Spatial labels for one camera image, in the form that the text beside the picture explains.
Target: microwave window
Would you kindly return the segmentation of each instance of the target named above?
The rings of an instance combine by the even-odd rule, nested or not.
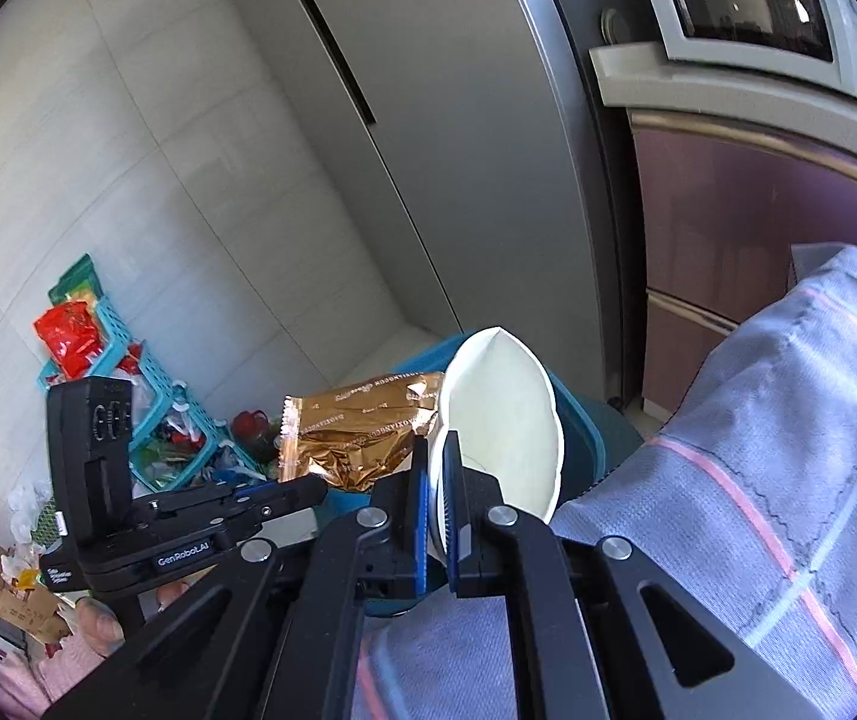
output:
[[[674,0],[690,38],[752,43],[832,61],[819,0]]]

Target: black robotic device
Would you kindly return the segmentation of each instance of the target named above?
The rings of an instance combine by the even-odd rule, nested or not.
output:
[[[345,720],[365,600],[425,592],[425,440],[411,470],[374,485],[369,507],[278,548],[254,536],[260,524],[320,503],[324,483],[204,485],[133,501],[129,387],[89,378],[49,394],[67,535],[43,576],[55,590],[90,587],[119,614],[126,643],[44,717]],[[443,490],[449,589],[504,597],[522,720],[819,717],[627,539],[566,541],[505,506],[494,477],[462,469],[454,434]],[[144,623],[139,592],[216,562]]]

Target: plaid fabric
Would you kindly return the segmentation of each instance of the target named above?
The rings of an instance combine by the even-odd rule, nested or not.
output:
[[[631,538],[827,718],[857,713],[857,250],[709,356],[661,434],[556,533]],[[512,717],[504,603],[371,621],[353,716]]]

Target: white countertop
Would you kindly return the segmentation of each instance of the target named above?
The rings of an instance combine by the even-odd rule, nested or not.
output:
[[[661,43],[600,47],[590,55],[606,106],[740,119],[857,155],[857,100],[791,79],[670,62]]]

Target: gold metal trim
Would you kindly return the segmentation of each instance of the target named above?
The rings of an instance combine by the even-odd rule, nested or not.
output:
[[[825,149],[816,148],[815,146],[807,146],[802,141],[789,140],[771,132],[742,128],[736,124],[728,124],[712,117],[675,111],[631,111],[629,122],[632,123],[633,127],[663,129],[669,132],[688,132],[694,135],[731,141],[732,143],[745,143],[747,146],[763,148],[766,151],[785,154],[795,157],[795,159],[811,162],[814,165],[828,167],[829,170],[834,170],[857,181],[857,164],[827,151],[828,145]]]
[[[725,317],[721,317],[719,314],[699,308],[699,306],[691,305],[691,303],[686,303],[685,300],[672,298],[671,295],[661,293],[659,290],[653,290],[651,287],[646,289],[646,293],[648,294],[648,302],[653,306],[658,306],[663,311],[675,314],[676,317],[688,319],[689,322],[694,322],[701,327],[712,330],[720,336],[727,337],[739,326],[737,322],[733,322],[731,319],[725,319]]]

